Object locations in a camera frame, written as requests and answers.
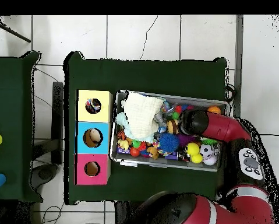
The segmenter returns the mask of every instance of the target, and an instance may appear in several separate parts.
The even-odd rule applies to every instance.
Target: stacked cube
[[[90,113],[93,99],[101,106]],[[76,91],[75,172],[76,185],[105,185],[110,176],[112,94],[108,91]]]

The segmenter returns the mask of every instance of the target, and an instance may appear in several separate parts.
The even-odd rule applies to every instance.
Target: pink box
[[[93,154],[77,154],[77,181],[76,185],[106,185],[110,176],[111,161],[108,155],[93,155]],[[88,163],[94,162],[98,167],[95,176],[89,176],[86,173],[86,166]]]

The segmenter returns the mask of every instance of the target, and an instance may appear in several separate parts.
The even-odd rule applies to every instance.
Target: blue box
[[[84,140],[84,133],[88,130],[96,129],[100,131],[102,135],[101,142],[96,147],[88,147]],[[75,153],[80,154],[109,154],[109,143],[110,143],[110,123],[107,122],[78,122],[78,134],[77,134],[77,150]]]

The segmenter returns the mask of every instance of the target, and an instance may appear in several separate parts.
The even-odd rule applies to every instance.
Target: plastic bin
[[[216,100],[203,100],[203,99],[196,99],[196,98],[189,98],[189,97],[180,97],[180,96],[170,96],[164,94],[151,94],[151,93],[144,93],[144,92],[134,92],[140,93],[147,96],[159,96],[165,98],[171,104],[179,103],[179,104],[190,104],[195,107],[195,109],[206,110],[210,106],[217,106],[221,109],[222,114],[229,113],[229,104],[225,101],[216,101]],[[217,162],[212,166],[207,166],[203,162],[199,164],[195,164],[193,162],[185,162],[185,161],[178,161],[172,159],[166,159],[160,157],[156,160],[153,158],[146,158],[142,156],[133,157],[130,154],[124,153],[117,153],[117,141],[118,138],[116,137],[116,133],[119,130],[119,125],[115,121],[115,116],[123,111],[121,108],[121,100],[123,100],[127,95],[126,90],[120,90],[115,95],[115,107],[114,107],[114,119],[112,125],[112,136],[111,136],[111,144],[110,144],[110,157],[116,162],[120,162],[121,165],[125,166],[134,166],[137,167],[138,164],[149,165],[153,167],[176,167],[180,169],[195,169],[195,170],[204,170],[204,171],[212,171],[216,172],[218,167],[220,166],[221,161],[221,150],[223,149],[223,143],[220,142],[220,152],[217,157]]]

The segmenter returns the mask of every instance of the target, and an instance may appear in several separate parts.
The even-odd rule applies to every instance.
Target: green tablecloth
[[[21,58],[0,57],[0,173],[6,183],[0,199],[40,202],[29,184],[33,109],[31,71],[39,53]]]
[[[193,192],[214,198],[218,173],[175,168],[138,167],[111,163],[107,185],[74,185],[75,90],[117,90],[158,93],[201,99],[224,100],[226,60],[212,61],[118,61],[82,59],[79,52],[70,53],[64,63],[65,97],[69,97],[69,162],[66,164],[65,197],[69,201],[143,201],[163,190]]]

